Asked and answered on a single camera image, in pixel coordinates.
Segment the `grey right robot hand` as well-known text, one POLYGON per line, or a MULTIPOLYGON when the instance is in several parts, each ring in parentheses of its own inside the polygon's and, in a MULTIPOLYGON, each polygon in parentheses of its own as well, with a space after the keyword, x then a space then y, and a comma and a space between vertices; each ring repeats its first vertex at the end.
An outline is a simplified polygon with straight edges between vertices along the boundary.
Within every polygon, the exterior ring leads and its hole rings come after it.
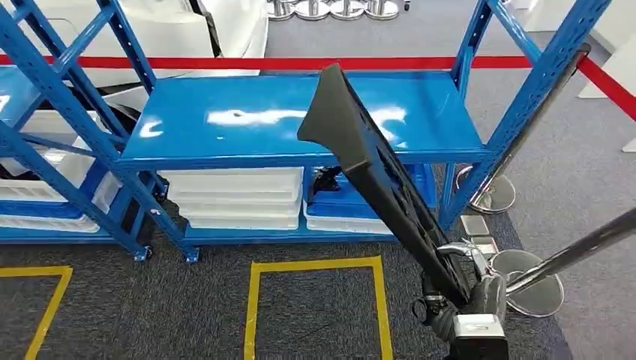
POLYGON ((460 314, 491 314, 501 323, 506 317, 506 279, 490 265, 487 257, 474 244, 452 242, 438 247, 441 254, 463 255, 472 260, 478 283, 471 289, 469 301, 459 307, 460 314))

